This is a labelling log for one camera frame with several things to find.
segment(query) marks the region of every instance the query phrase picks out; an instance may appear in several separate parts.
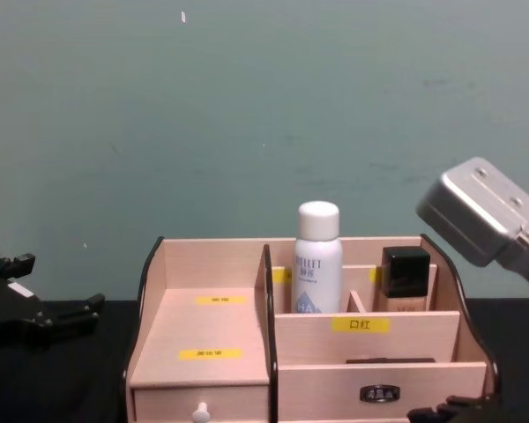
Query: teal wall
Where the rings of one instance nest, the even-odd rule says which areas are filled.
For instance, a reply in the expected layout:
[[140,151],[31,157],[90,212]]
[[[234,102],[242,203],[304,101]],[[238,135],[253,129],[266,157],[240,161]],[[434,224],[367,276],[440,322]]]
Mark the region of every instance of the teal wall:
[[0,252],[46,299],[131,298],[158,235],[292,236],[317,198],[451,252],[414,207],[473,156],[529,191],[529,0],[0,0]]

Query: black table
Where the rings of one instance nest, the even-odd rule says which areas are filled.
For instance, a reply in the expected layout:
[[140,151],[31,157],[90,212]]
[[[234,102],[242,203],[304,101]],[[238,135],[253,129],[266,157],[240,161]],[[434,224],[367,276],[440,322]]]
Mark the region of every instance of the black table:
[[[529,300],[469,300],[468,307],[496,357],[507,413],[529,422]],[[137,312],[135,301],[108,301],[90,337],[46,352],[0,350],[0,423],[125,422],[121,377]]]

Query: yellow sticker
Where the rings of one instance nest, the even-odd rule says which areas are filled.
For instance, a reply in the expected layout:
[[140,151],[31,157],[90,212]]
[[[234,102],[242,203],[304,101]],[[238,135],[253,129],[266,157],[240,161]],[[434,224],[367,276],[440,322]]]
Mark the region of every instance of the yellow sticker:
[[386,317],[332,317],[334,332],[386,333],[390,319]]
[[373,282],[376,284],[380,283],[380,281],[382,280],[382,268],[375,267],[373,269],[370,269],[369,279],[370,279],[370,282]]
[[272,282],[274,284],[291,284],[292,269],[289,267],[278,267],[272,269]]
[[205,304],[244,304],[247,299],[245,297],[197,297],[196,303],[198,305]]
[[180,360],[240,359],[242,351],[238,348],[226,350],[182,350]]

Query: drawer knob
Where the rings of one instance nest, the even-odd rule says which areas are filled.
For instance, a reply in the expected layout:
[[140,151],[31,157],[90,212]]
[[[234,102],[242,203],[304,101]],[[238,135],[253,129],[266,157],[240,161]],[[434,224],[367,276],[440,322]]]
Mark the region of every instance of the drawer knob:
[[197,405],[197,410],[192,413],[192,420],[194,423],[208,423],[210,421],[210,413],[208,412],[208,404],[200,403]]

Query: wooden compartment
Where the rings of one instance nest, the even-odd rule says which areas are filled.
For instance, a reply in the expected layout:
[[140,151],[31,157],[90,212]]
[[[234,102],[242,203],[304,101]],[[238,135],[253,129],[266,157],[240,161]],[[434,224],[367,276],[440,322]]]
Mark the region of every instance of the wooden compartment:
[[[216,421],[407,423],[409,410],[450,395],[497,392],[458,274],[431,240],[342,241],[347,312],[293,315],[294,239],[159,239],[142,277],[128,421],[192,421],[205,402]],[[431,255],[426,311],[372,311],[382,248],[396,245]],[[416,362],[392,362],[404,358]],[[378,384],[398,386],[399,400],[361,401]]]

